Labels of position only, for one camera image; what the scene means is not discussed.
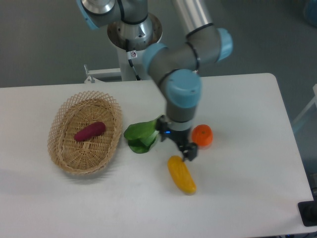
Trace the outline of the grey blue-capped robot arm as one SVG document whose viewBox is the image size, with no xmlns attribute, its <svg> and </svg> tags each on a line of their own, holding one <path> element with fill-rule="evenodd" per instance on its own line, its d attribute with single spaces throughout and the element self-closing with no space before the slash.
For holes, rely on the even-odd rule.
<svg viewBox="0 0 317 238">
<path fill-rule="evenodd" d="M 171 50 L 154 40 L 154 24 L 145 0 L 79 0 L 77 5 L 91 29 L 116 27 L 117 47 L 126 51 L 137 80 L 143 76 L 135 68 L 131 52 L 142 51 L 144 73 L 166 100 L 166 113 L 157 119 L 156 129 L 162 140 L 169 138 L 177 145 L 184 160 L 195 159 L 198 146 L 188 136 L 202 90 L 196 71 L 232 53 L 229 32 L 214 26 L 203 0 L 175 0 L 173 6 L 182 21 L 186 42 Z"/>
</svg>

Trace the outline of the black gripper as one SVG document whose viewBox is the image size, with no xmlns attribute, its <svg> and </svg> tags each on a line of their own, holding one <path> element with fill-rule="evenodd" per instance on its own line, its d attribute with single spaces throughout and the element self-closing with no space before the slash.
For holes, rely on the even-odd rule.
<svg viewBox="0 0 317 238">
<path fill-rule="evenodd" d="M 156 121 L 156 130 L 160 135 L 160 141 L 172 140 L 182 153 L 182 161 L 193 161 L 198 154 L 198 146 L 194 142 L 189 143 L 191 120 L 186 122 L 167 121 L 165 115 L 161 115 Z"/>
</svg>

